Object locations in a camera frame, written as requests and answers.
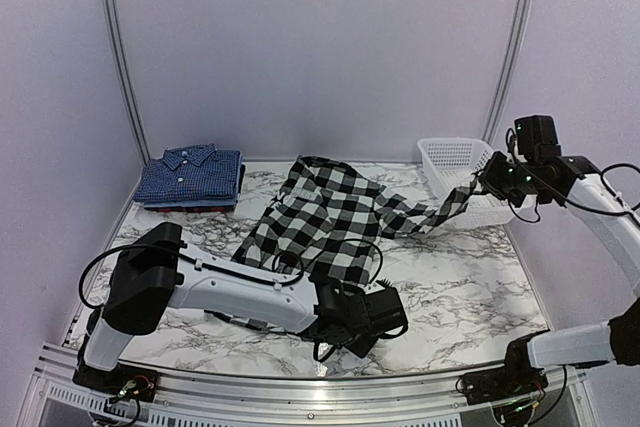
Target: marble table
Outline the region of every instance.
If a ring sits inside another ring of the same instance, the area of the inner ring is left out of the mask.
[[[433,202],[413,164],[352,164],[365,177],[422,202]],[[284,182],[290,162],[247,164],[232,213],[147,212],[133,205],[114,242],[127,244],[163,221],[216,256],[230,257]],[[525,272],[502,227],[438,228],[427,235],[381,240],[381,277],[398,288],[409,318],[403,337],[380,341],[365,359],[341,351],[320,364],[312,345],[293,336],[230,325],[202,311],[168,309],[151,335],[135,338],[122,358],[178,369],[261,376],[388,375],[500,360],[507,343],[546,328]],[[107,294],[115,256],[104,262],[89,300]],[[76,317],[66,345],[79,348],[89,311]]]

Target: blue checkered shirt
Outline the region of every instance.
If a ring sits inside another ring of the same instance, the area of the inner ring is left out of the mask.
[[[241,155],[237,150],[216,150],[215,145],[194,145],[165,150],[142,171],[136,202],[231,199],[238,192]]]

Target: laundry basket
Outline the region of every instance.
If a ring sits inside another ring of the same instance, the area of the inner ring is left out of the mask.
[[[476,139],[421,139],[418,148],[422,153],[422,168],[428,187],[439,202],[443,202],[461,181],[482,169],[493,155],[493,149],[486,142]],[[529,195],[522,206],[514,207],[514,210],[520,214],[533,207],[533,204],[534,198]],[[469,200],[467,211],[448,220],[446,225],[456,229],[472,229],[506,224],[513,217],[506,201],[500,201],[492,195],[475,195]]]

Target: white wall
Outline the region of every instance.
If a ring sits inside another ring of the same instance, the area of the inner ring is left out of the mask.
[[[0,424],[11,426],[140,164],[101,0],[0,0],[0,12]]]
[[[534,0],[506,112],[496,138],[520,116],[556,120],[565,154],[596,165],[640,164],[640,0]],[[640,182],[616,177],[630,202]],[[630,287],[604,247],[557,206],[543,222],[510,229],[556,328],[593,323],[624,312]],[[590,371],[599,426],[637,426],[640,368]]]
[[[118,0],[152,154],[407,160],[482,133],[515,0]]]

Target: stack of folded clothes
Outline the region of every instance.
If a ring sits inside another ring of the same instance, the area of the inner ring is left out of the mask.
[[[160,212],[233,210],[243,175],[237,150],[217,150],[214,144],[165,150],[142,171],[133,200]]]

